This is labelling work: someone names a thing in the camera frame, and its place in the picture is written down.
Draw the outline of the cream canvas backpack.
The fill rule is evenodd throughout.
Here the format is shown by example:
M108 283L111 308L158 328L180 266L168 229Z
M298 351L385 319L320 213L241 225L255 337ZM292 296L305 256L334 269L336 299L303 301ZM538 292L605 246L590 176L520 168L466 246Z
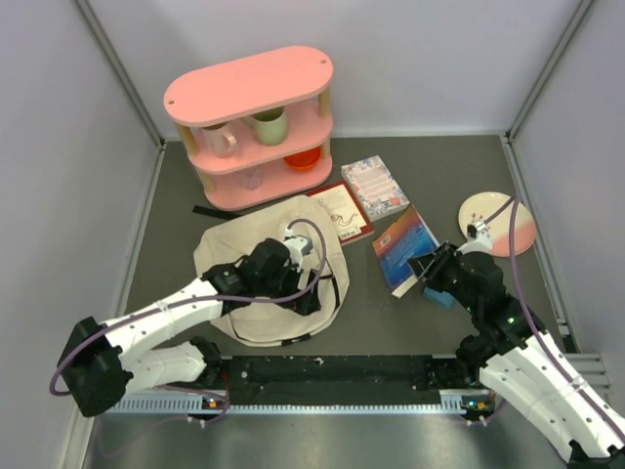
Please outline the cream canvas backpack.
M320 242L326 243L326 264L315 286L320 310L303 317L278 304L254 303L211 321L214 327L246 346L277 347L304 340L327 329L338 316L350 278L330 215L316 200L297 195L205 231L193 253L195 271L201 275L214 265L251 253L267 238L284 239L284 230L296 219L311 220L320 228L316 232L303 223L293 227L296 235L306 235L313 243L311 254L304 260L305 275L314 277L313 270L320 264Z

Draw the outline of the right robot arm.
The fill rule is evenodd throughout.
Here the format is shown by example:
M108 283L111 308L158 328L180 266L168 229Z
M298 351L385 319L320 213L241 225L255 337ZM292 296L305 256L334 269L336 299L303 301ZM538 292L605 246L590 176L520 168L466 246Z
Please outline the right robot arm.
M471 316L478 333L455 352L455 371L463 384L498 394L543 434L567 467L623 467L623 416L507 291L489 254L464 253L445 243L408 264L426 287L450 294Z

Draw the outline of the floral white book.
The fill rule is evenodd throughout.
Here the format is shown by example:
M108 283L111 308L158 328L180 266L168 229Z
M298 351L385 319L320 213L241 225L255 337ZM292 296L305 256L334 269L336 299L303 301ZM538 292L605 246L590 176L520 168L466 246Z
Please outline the floral white book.
M371 222L400 212L410 204L379 155L343 165L341 174Z

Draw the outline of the blue orange book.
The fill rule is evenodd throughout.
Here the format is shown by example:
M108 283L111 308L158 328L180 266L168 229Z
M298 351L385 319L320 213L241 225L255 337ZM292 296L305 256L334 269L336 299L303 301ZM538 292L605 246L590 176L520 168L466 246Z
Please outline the blue orange book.
M413 205L373 242L383 276L395 298L401 298L418 281L408 260L429 255L438 246L438 240Z

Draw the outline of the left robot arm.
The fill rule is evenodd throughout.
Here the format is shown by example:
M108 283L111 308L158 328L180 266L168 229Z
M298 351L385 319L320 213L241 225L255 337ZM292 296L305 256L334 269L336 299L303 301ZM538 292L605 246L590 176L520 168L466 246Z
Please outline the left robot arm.
M133 314L77 323L58 366L81 414L98 416L125 396L170 384L209 388L222 378L218 347L201 337L166 348L164 342L206 321L253 304L299 311L313 295L300 286L312 240L267 238L233 263L214 265L186 287Z

